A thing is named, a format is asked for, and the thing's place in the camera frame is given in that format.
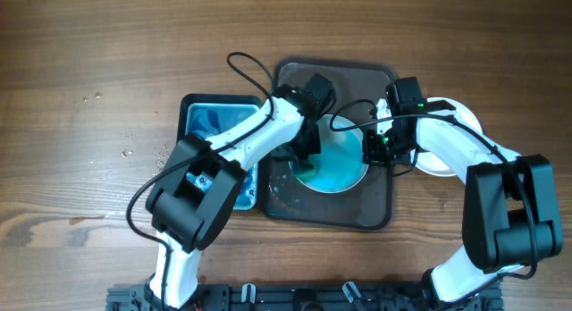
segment wood surface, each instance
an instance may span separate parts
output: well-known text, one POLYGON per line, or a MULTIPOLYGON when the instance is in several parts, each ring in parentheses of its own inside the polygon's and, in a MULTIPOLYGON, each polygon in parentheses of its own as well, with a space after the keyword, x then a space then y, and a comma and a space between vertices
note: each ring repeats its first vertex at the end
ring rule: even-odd
MULTIPOLYGON (((502 288, 508 310, 570 309, 571 2, 0 0, 0 309, 101 310, 107 288, 154 271, 157 245, 129 230, 127 201, 171 151, 183 96, 256 94, 225 64, 235 50, 269 67, 387 63, 426 97, 467 105, 503 146, 548 157, 565 247, 502 288)), ((382 233, 234 214, 200 280, 417 280, 462 244, 463 196, 455 178, 399 178, 382 233)), ((134 216, 152 231, 142 205, 134 216)))

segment green object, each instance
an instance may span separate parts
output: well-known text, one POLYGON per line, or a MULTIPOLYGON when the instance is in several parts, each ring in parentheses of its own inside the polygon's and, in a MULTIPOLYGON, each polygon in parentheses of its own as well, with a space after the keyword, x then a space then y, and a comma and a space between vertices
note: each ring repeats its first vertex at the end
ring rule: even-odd
POLYGON ((292 174, 301 181, 307 181, 318 174, 317 164, 309 159, 292 163, 292 174))

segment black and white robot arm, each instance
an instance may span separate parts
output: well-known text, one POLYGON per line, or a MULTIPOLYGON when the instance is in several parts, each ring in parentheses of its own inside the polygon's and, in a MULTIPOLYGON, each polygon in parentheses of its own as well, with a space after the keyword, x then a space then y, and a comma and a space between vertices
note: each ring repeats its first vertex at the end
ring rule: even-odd
MULTIPOLYGON (((323 79, 317 78, 327 86, 329 81, 323 79)), ((380 101, 377 106, 377 119, 420 113, 419 109, 425 107, 421 113, 454 117, 462 122, 454 107, 427 104, 416 80, 412 79, 398 80, 390 86, 388 102, 380 101), (419 95, 411 97, 411 91, 413 94, 418 91, 419 95)), ((331 101, 331 90, 325 90, 324 97, 316 98, 308 97, 304 89, 280 87, 276 91, 280 97, 272 97, 272 120, 220 153, 214 149, 252 130, 270 114, 270 100, 232 130, 207 140, 189 135, 178 143, 165 169, 190 156, 203 159, 158 181, 147 199, 147 210, 153 214, 157 236, 172 247, 165 290, 168 306, 179 308, 192 297, 198 286, 202 250, 218 236, 230 217, 246 171, 284 144, 290 145, 288 150, 294 158, 319 152, 319 140, 317 145, 305 145, 311 143, 309 140, 316 142, 313 127, 331 101), (211 189, 203 193, 188 184, 187 172, 213 177, 211 189)), ((523 176, 533 210, 537 259, 557 255, 563 239, 550 163, 539 155, 522 157, 482 134, 478 136, 493 145, 523 176)), ((503 163, 499 157, 492 154, 482 140, 458 125, 426 117, 408 117, 380 122, 377 129, 368 130, 364 160, 369 164, 393 164, 398 157, 409 156, 415 147, 437 155, 466 183, 464 246, 447 262, 424 275, 424 291, 432 307, 458 303, 498 280, 500 274, 514 273, 530 265, 532 241, 526 218, 522 210, 508 211, 505 195, 521 198, 514 182, 501 168, 503 163)), ((149 283, 156 300, 161 297, 164 264, 165 250, 161 247, 156 275, 149 283)))

